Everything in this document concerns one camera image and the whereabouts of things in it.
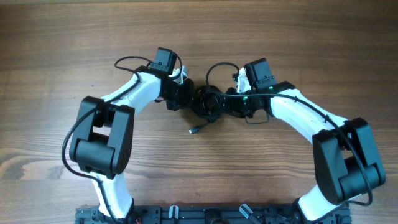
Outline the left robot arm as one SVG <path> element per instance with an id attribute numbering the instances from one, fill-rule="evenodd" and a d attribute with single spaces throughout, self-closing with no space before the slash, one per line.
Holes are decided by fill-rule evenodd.
<path id="1" fill-rule="evenodd" d="M 124 170 L 132 151 L 134 119 L 150 102 L 165 101 L 168 110 L 190 106 L 193 82 L 180 57 L 158 48 L 155 59 L 132 70 L 132 78 L 115 92 L 80 103 L 76 123 L 62 146 L 64 166 L 91 179 L 99 205 L 76 210 L 75 223 L 142 223 L 127 189 Z"/>

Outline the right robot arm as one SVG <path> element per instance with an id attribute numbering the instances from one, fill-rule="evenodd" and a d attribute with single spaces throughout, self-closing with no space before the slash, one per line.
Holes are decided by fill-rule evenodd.
<path id="1" fill-rule="evenodd" d="M 236 86 L 221 97 L 227 113 L 247 118 L 264 110 L 313 147 L 316 185 L 291 205 L 268 208 L 265 221 L 338 223 L 350 205 L 372 204 L 373 189 L 385 184 L 386 174 L 367 121 L 334 115 L 293 84 L 276 82 L 265 58 L 245 64 L 233 80 Z"/>

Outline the black USB cable blue plug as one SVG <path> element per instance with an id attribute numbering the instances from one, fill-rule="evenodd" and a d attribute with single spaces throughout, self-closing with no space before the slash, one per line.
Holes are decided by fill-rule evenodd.
<path id="1" fill-rule="evenodd" d="M 198 118 L 214 123 L 224 110 L 220 90 L 213 85 L 196 88 L 190 109 Z"/>

